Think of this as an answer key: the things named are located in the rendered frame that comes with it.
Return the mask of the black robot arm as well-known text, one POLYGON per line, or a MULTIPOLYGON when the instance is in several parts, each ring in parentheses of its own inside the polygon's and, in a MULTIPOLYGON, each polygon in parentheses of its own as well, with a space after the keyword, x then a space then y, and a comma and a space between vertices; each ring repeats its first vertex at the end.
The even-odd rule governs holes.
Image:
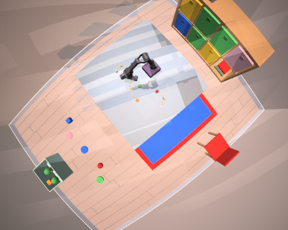
POLYGON ((148 55, 147 52, 143 52, 142 54, 140 54, 138 56, 138 58, 135 59, 135 61, 129 67, 125 68, 125 70, 123 71, 124 73, 119 75, 121 80, 123 80, 123 79, 125 79, 127 77, 131 77, 133 75, 133 70, 136 68, 136 66, 138 64, 145 64, 147 62, 148 62, 149 66, 150 66, 150 68, 152 70, 155 70, 157 68, 157 65, 156 65, 155 61, 154 60, 150 60, 149 55, 148 55), (144 61, 140 61, 139 60, 140 56, 143 57, 144 61))

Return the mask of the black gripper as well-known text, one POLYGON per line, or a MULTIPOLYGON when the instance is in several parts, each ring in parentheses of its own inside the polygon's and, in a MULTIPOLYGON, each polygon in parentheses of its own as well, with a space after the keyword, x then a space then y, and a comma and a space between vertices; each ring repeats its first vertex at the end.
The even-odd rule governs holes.
POLYGON ((137 76, 134 76, 134 77, 133 77, 133 76, 131 76, 131 77, 127 77, 127 79, 131 79, 131 80, 134 80, 134 81, 137 81, 137 78, 138 78, 137 76))

